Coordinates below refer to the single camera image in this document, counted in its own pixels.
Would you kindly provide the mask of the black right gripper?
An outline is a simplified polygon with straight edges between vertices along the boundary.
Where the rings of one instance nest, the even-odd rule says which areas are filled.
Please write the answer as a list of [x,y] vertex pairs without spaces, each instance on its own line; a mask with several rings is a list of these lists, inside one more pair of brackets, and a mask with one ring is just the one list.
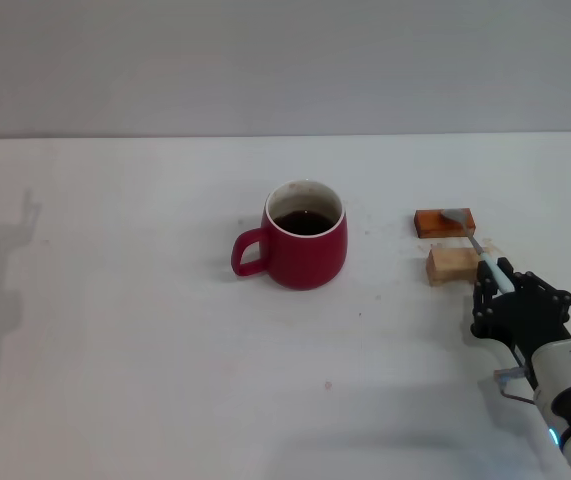
[[486,261],[477,265],[473,289],[473,322],[476,338],[496,340],[526,369],[530,385],[538,385],[532,357],[540,347],[571,339],[566,324],[570,319],[571,293],[559,290],[531,271],[514,270],[506,257],[497,266],[514,286],[514,291],[493,299],[498,286]]

